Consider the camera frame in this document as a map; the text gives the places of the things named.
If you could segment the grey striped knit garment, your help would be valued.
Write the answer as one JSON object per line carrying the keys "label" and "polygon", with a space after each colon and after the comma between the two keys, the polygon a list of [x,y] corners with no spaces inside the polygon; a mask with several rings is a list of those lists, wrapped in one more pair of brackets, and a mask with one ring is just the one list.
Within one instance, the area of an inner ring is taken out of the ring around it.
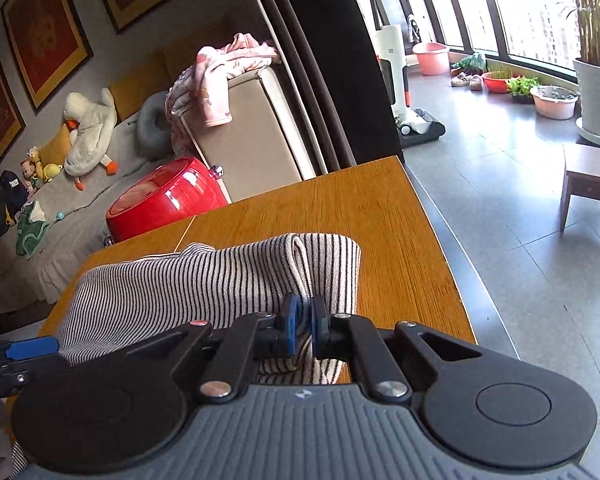
{"label": "grey striped knit garment", "polygon": [[105,264],[80,278],[55,336],[61,355],[80,364],[189,321],[227,328],[244,314],[276,313],[289,294],[353,314],[360,260],[360,246],[344,235],[288,233]]}

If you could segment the grey sofa blanket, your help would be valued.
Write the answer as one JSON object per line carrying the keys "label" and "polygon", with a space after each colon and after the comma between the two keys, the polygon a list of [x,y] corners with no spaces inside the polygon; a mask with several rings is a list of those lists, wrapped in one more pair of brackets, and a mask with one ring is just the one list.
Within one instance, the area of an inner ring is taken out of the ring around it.
{"label": "grey sofa blanket", "polygon": [[114,128],[108,155],[118,163],[116,174],[97,167],[82,179],[82,191],[60,174],[34,194],[50,226],[31,257],[16,254],[15,228],[0,238],[0,313],[35,301],[54,304],[86,259],[104,247],[108,208],[162,163],[138,151],[137,118],[134,114]]}

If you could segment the green cloth on sofa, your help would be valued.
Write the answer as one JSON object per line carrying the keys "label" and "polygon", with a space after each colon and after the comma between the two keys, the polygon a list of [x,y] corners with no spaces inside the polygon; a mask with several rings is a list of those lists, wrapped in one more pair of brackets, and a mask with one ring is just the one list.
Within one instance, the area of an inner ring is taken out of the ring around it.
{"label": "green cloth on sofa", "polygon": [[45,212],[37,200],[26,203],[16,224],[16,254],[30,259],[42,243],[43,237],[50,227]]}

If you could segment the red round stool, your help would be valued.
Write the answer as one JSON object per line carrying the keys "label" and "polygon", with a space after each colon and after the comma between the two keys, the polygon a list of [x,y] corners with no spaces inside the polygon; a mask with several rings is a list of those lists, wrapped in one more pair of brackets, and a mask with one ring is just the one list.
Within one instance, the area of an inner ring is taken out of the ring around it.
{"label": "red round stool", "polygon": [[222,174],[195,157],[168,162],[126,190],[107,210],[112,240],[134,236],[228,204]]}

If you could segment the small doll toys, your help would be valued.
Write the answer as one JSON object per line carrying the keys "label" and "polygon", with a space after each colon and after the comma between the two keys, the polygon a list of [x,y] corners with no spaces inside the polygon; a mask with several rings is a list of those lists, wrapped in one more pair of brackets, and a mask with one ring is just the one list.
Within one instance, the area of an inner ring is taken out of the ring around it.
{"label": "small doll toys", "polygon": [[21,177],[10,170],[3,171],[0,177],[0,187],[10,212],[20,211],[43,185],[64,169],[54,162],[43,164],[37,148],[30,148],[27,157],[20,162],[20,168]]}

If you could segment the white floor cleaner machine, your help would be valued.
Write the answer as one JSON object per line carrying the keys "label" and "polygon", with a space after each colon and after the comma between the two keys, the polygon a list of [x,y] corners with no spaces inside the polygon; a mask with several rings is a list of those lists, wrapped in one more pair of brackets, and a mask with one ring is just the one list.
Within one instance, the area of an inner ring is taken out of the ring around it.
{"label": "white floor cleaner machine", "polygon": [[411,108],[401,27],[381,24],[375,0],[370,0],[370,8],[375,27],[376,58],[402,148],[439,140],[445,134],[445,126],[421,108]]}

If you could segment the grey neck pillow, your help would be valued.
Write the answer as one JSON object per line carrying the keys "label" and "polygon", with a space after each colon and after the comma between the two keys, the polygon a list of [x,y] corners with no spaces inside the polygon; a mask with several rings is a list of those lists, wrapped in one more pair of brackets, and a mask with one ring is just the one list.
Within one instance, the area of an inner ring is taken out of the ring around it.
{"label": "grey neck pillow", "polygon": [[167,94],[166,91],[153,94],[143,102],[137,114],[137,151],[148,159],[159,159],[172,154],[171,126],[164,111]]}

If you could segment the pink crumpled cloth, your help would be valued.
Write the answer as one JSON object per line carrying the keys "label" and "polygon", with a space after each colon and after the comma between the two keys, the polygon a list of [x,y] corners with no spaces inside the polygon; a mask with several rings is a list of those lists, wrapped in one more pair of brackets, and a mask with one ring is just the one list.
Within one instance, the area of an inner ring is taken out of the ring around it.
{"label": "pink crumpled cloth", "polygon": [[278,52],[274,47],[242,32],[222,48],[202,47],[195,63],[178,76],[164,101],[174,154],[181,156],[194,152],[193,141],[182,121],[186,110],[196,110],[205,127],[228,124],[233,119],[228,82],[244,73],[268,67],[277,59]]}

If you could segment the white duck plush toy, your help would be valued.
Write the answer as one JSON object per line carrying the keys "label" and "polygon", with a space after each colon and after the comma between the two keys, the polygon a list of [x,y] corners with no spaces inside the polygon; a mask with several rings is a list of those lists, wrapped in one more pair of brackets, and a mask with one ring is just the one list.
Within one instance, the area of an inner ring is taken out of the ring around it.
{"label": "white duck plush toy", "polygon": [[110,90],[102,88],[98,103],[79,92],[69,93],[64,118],[66,122],[76,123],[70,132],[71,150],[64,162],[65,173],[73,178],[74,186],[83,191],[81,178],[98,165],[106,169],[108,176],[116,174],[118,164],[107,154],[118,119]]}

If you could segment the dark brown curtain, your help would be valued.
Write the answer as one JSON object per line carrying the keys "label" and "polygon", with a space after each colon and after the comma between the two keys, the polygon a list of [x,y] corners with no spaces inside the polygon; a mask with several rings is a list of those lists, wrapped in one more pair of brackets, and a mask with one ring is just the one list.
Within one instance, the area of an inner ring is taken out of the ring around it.
{"label": "dark brown curtain", "polygon": [[403,155],[370,33],[356,0],[259,0],[336,171]]}

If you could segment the pink plastic bucket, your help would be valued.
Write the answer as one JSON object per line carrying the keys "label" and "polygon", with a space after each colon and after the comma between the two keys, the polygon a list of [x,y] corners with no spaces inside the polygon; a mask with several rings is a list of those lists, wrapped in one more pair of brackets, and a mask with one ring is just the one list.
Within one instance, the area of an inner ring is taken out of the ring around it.
{"label": "pink plastic bucket", "polygon": [[420,42],[412,47],[420,72],[424,76],[446,75],[450,72],[449,48],[437,42]]}

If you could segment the red plastic basin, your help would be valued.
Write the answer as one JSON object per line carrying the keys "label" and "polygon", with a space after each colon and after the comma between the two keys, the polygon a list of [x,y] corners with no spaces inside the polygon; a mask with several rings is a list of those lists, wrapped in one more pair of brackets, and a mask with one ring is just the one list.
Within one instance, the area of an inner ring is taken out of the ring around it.
{"label": "red plastic basin", "polygon": [[510,70],[492,70],[482,74],[482,81],[489,92],[504,94],[509,92],[508,82],[512,77]]}

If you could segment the brown low stool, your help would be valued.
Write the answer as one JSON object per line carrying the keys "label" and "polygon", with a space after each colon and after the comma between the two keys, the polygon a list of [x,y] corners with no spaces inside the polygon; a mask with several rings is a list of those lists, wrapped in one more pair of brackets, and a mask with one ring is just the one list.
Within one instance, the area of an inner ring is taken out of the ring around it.
{"label": "brown low stool", "polygon": [[584,144],[566,144],[564,153],[560,232],[565,231],[572,196],[600,202],[600,148]]}

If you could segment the small green leafy plant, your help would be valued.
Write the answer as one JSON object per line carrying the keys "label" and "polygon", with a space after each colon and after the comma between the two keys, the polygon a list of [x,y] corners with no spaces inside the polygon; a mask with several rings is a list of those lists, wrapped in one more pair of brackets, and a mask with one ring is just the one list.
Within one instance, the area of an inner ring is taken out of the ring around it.
{"label": "small green leafy plant", "polygon": [[516,103],[532,104],[531,90],[539,84],[538,77],[516,76],[507,81],[507,89]]}

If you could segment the pink basin with soil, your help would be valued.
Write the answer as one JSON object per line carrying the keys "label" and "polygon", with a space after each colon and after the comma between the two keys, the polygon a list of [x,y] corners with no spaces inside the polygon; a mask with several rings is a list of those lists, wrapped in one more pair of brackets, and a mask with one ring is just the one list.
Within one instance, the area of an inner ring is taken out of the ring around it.
{"label": "pink basin with soil", "polygon": [[536,112],[554,120],[573,118],[579,99],[577,92],[552,84],[539,84],[530,90],[530,94]]}

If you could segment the white ribbed plant pot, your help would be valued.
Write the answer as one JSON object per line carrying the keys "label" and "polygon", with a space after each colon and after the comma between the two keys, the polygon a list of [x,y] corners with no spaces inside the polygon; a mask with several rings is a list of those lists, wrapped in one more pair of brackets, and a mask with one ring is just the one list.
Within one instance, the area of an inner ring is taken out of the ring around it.
{"label": "white ribbed plant pot", "polygon": [[581,116],[577,119],[580,136],[600,146],[600,66],[573,61],[578,77]]}

